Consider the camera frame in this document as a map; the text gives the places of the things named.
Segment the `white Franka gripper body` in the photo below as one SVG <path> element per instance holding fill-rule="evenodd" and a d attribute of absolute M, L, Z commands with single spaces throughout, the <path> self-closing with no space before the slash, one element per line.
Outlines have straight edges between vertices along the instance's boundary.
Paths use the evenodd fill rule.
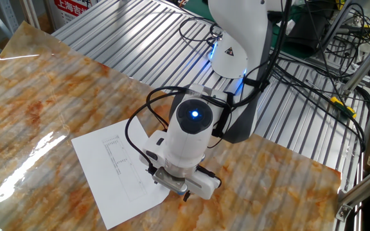
<path fill-rule="evenodd" d="M 216 175 L 200 166 L 205 159 L 209 137 L 202 134 L 179 132 L 154 132 L 142 150 L 146 155 L 143 162 L 151 163 L 152 178 L 179 195 L 187 191 L 208 200 L 221 185 Z"/>

